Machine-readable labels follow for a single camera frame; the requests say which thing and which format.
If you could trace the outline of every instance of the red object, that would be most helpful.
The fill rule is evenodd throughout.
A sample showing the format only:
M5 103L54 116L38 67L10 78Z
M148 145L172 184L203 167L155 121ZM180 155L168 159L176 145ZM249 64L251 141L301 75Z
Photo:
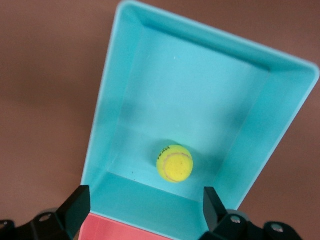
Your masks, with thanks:
M169 238L90 213L81 227L79 240L169 240Z

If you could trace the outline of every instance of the brown table surface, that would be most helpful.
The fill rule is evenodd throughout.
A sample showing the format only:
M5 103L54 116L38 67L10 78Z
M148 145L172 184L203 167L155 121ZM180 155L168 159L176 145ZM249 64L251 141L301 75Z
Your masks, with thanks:
M118 0L0 0L0 219L17 225L80 184ZM318 0L144 0L320 65ZM320 229L320 83L244 200L258 226Z

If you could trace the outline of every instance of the yellow tennis ball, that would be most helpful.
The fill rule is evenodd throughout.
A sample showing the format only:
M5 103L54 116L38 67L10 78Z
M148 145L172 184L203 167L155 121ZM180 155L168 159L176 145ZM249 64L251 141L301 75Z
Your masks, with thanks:
M194 167L190 152L180 145L170 145L161 151L156 168L162 178L171 183L186 180Z

